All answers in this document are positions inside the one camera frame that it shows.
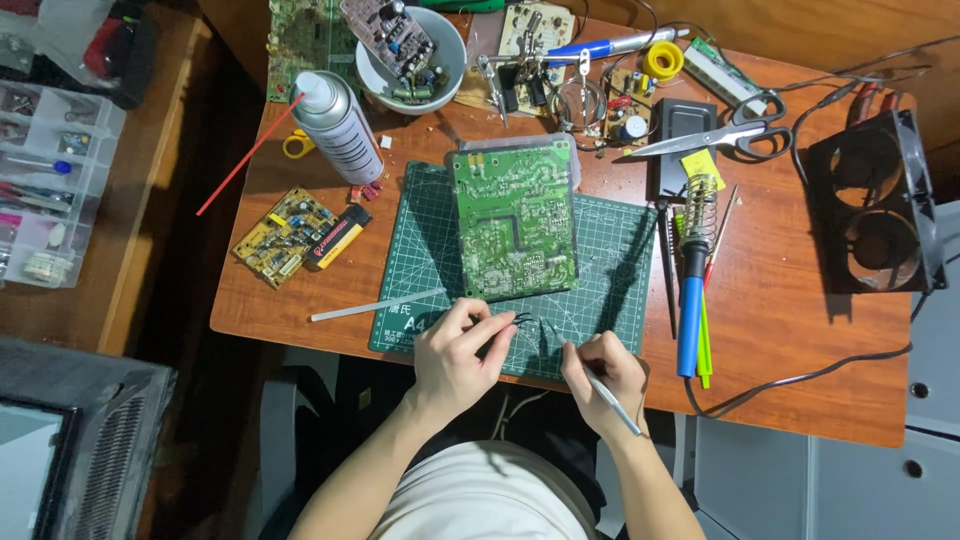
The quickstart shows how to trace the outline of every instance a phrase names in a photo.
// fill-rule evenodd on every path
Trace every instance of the yellow spool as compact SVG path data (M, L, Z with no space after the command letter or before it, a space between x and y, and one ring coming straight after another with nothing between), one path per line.
M659 59L666 61L666 67L658 63ZM643 57L643 65L640 67L640 71L662 83L680 73L683 67L684 52L680 50L680 47L672 41L658 41L647 51L647 56Z

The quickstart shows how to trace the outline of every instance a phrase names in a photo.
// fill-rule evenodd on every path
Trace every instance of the blue soldering iron handle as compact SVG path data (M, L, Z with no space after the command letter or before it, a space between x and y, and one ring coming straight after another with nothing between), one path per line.
M605 58L613 53L613 44L609 39L597 39L590 43L577 43L575 45L564 45L563 47L550 49L546 54L575 57L584 49L590 51L591 59ZM576 63L576 61L551 61L547 64L547 67L559 67L561 65L571 65L572 63Z
M704 301L704 280L684 278L680 287L680 327L677 331L677 375L692 379L697 371L697 344L700 340L700 309Z

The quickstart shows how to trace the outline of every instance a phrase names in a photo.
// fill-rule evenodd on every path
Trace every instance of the plastic organizer compartment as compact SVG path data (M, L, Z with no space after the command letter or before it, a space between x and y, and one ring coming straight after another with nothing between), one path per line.
M126 113L0 81L0 281L77 284Z

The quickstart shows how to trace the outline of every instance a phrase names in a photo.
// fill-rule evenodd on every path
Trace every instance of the contact cleaner spray can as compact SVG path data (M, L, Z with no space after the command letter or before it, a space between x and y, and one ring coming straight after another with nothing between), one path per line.
M329 71L304 71L290 94L294 120L340 176L351 184L364 185L383 172L383 156L373 132L347 83Z

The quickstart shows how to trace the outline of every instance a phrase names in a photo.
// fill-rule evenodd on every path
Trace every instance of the green circuit board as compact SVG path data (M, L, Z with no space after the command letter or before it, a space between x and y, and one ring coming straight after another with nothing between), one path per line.
M301 71L340 75L359 96L354 69L357 38L338 7L340 0L270 0L267 36L267 101L286 103Z
M488 302L577 285L566 141L451 152L465 294Z

